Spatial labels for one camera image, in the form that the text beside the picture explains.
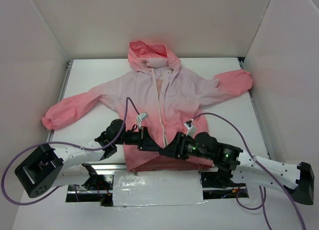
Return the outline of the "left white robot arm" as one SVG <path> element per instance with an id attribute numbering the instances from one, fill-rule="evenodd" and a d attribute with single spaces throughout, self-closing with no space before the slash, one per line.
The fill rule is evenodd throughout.
<path id="1" fill-rule="evenodd" d="M 82 185 L 91 190 L 101 184 L 109 188 L 91 162 L 111 157 L 117 152 L 117 145 L 123 144 L 136 146 L 141 151 L 161 151 L 146 126 L 125 128 L 123 120 L 116 119 L 99 137 L 80 148 L 54 148 L 42 144 L 16 167 L 14 173 L 30 198 L 40 197 L 50 188 L 64 185 Z"/>

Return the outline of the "pink gradient hooded jacket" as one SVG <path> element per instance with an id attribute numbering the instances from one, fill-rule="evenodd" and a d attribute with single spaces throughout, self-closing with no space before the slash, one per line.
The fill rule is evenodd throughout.
<path id="1" fill-rule="evenodd" d="M 177 132 L 186 132 L 184 124 L 190 119 L 197 132 L 208 131 L 203 106 L 238 97 L 253 86 L 251 74 L 242 69 L 205 79 L 182 67 L 180 59 L 163 44 L 131 42 L 128 62 L 132 70 L 121 77 L 52 106 L 42 118 L 43 125 L 58 130 L 102 103 L 125 118 L 128 127 L 136 124 L 138 113 L 147 113 L 144 125 L 152 139 L 165 147 Z"/>

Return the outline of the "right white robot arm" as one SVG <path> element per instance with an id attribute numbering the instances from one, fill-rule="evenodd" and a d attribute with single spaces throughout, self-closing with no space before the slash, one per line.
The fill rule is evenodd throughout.
<path id="1" fill-rule="evenodd" d="M 257 185 L 274 190 L 286 190 L 292 200 L 303 205 L 314 203 L 314 173 L 310 164 L 285 164 L 256 155 L 226 143 L 218 142 L 207 132 L 192 138 L 179 132 L 160 155 L 180 160 L 202 157 L 217 167 L 217 181 L 222 186 L 232 184 Z"/>

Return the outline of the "white foil-taped panel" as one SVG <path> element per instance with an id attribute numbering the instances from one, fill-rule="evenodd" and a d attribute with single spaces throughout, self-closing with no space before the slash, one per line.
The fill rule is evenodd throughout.
<path id="1" fill-rule="evenodd" d="M 196 170 L 116 172 L 113 204 L 116 207 L 188 206 L 205 203 Z"/>

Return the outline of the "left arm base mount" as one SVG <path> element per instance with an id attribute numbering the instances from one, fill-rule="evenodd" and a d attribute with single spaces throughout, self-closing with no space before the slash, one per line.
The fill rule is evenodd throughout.
<path id="1" fill-rule="evenodd" d="M 90 164 L 82 164 L 89 178 L 80 185 L 69 185 L 67 203 L 99 203 L 103 207 L 113 206 L 113 174 L 98 174 Z"/>

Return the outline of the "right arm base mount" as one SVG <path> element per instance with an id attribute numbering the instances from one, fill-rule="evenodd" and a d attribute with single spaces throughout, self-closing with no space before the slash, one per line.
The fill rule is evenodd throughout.
<path id="1" fill-rule="evenodd" d="M 234 183 L 227 172 L 214 168 L 200 173 L 204 200 L 248 198 L 246 185 Z"/>

